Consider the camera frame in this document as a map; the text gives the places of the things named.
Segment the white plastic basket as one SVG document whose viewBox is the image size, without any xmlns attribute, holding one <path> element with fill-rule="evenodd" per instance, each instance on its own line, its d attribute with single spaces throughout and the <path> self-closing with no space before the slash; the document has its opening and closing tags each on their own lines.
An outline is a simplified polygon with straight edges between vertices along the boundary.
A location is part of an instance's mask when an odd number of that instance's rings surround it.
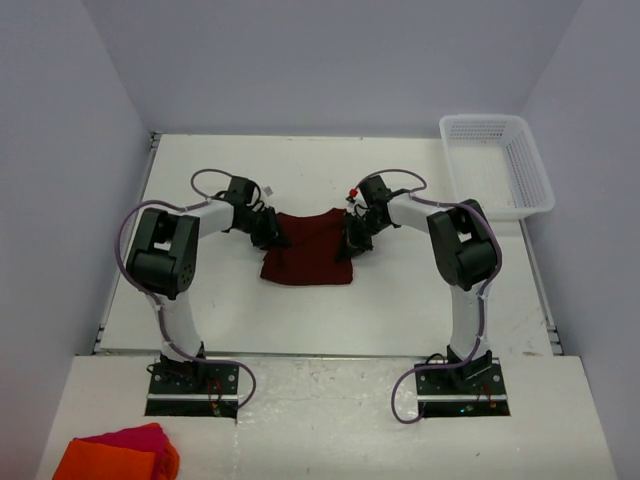
<svg viewBox="0 0 640 480">
<path fill-rule="evenodd" d="M 447 115 L 439 128 L 456 200 L 478 201 L 494 221 L 524 220 L 554 208 L 552 187 L 523 118 Z"/>
</svg>

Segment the dark red t-shirt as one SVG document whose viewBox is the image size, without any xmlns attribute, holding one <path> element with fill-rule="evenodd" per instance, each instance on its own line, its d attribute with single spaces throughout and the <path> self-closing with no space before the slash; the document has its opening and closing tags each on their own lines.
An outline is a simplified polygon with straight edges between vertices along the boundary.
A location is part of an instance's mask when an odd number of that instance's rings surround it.
<svg viewBox="0 0 640 480">
<path fill-rule="evenodd" d="M 267 251 L 260 278 L 294 287 L 350 284 L 352 263 L 349 259 L 338 260 L 345 214 L 344 209 L 337 208 L 308 217 L 279 213 L 278 224 L 290 246 Z"/>
</svg>

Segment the pink folded t-shirt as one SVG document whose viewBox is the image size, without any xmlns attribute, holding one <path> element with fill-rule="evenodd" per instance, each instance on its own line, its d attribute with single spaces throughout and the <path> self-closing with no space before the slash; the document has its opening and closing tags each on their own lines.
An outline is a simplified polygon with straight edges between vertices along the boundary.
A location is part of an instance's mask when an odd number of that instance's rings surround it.
<svg viewBox="0 0 640 480">
<path fill-rule="evenodd" d="M 151 423 L 86 437 L 83 441 L 142 452 L 162 453 L 167 443 L 167 436 L 159 424 Z"/>
</svg>

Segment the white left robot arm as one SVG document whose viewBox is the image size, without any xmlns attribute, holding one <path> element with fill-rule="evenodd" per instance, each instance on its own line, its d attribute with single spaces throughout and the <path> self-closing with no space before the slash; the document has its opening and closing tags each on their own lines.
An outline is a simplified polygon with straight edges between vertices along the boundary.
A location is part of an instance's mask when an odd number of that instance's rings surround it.
<svg viewBox="0 0 640 480">
<path fill-rule="evenodd" d="M 288 248 L 277 213 L 264 204 L 260 187 L 249 178 L 229 177 L 219 194 L 199 193 L 202 201 L 188 206 L 164 200 L 146 200 L 125 216 L 135 220 L 128 252 L 122 252 L 120 227 L 114 254 L 120 273 L 151 304 L 160 329 L 163 359 L 178 362 L 172 380 L 183 391 L 195 393 L 208 379 L 204 342 L 197 332 L 188 291 L 197 267 L 202 239 L 231 230 L 249 236 L 261 250 Z"/>
</svg>

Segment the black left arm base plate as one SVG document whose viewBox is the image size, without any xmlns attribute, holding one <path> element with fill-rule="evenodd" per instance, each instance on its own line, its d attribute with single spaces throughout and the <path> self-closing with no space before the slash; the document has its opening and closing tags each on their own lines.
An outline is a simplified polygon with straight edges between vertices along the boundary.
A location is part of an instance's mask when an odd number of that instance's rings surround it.
<svg viewBox="0 0 640 480">
<path fill-rule="evenodd" d="M 238 415 L 239 368 L 235 365 L 184 364 L 162 357 L 148 365 L 149 417 L 230 418 Z"/>
</svg>

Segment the orange folded t-shirt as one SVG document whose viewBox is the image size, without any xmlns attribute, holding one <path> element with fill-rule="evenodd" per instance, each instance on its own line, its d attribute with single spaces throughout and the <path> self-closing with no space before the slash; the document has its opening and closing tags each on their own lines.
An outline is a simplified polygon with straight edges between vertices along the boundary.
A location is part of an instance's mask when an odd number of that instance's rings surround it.
<svg viewBox="0 0 640 480">
<path fill-rule="evenodd" d="M 176 479 L 179 468 L 180 455 L 168 436 L 162 453 L 75 438 L 68 444 L 53 479 Z"/>
</svg>

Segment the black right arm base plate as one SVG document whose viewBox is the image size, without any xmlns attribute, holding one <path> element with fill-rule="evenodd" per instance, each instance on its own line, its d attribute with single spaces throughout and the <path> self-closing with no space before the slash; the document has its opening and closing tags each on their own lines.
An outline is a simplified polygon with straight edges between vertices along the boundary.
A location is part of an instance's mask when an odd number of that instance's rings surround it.
<svg viewBox="0 0 640 480">
<path fill-rule="evenodd" d="M 508 417 L 511 415 L 500 361 L 462 379 L 454 370 L 426 370 L 415 374 L 417 404 L 423 419 Z"/>
</svg>

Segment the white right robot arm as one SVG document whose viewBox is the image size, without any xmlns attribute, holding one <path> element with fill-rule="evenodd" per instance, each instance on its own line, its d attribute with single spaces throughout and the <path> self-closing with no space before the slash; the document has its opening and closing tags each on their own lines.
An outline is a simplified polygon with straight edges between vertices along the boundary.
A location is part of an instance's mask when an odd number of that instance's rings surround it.
<svg viewBox="0 0 640 480">
<path fill-rule="evenodd" d="M 349 191 L 352 210 L 345 215 L 336 258 L 351 259 L 373 249 L 383 230 L 409 227 L 428 235 L 437 271 L 450 286 L 452 334 L 446 362 L 448 385 L 467 393 L 492 362 L 487 338 L 488 293 L 502 267 L 502 250 L 479 203 L 439 202 L 422 198 L 415 189 L 390 189 L 383 171 L 363 178 Z"/>
</svg>

